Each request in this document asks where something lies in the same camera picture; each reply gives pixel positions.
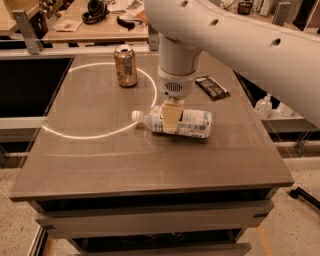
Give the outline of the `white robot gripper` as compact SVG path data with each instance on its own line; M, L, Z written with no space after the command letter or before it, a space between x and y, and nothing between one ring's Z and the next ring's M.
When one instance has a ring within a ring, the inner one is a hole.
M158 90L168 97L162 104L165 133L174 134L176 132L183 111L184 101L180 100L191 94L195 76L196 72L187 75L172 75L158 67Z

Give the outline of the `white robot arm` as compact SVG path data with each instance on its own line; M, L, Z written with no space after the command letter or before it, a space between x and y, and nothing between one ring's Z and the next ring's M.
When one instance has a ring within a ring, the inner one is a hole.
M320 127L320 40L208 0L145 0L159 32L159 90L181 107L204 51Z

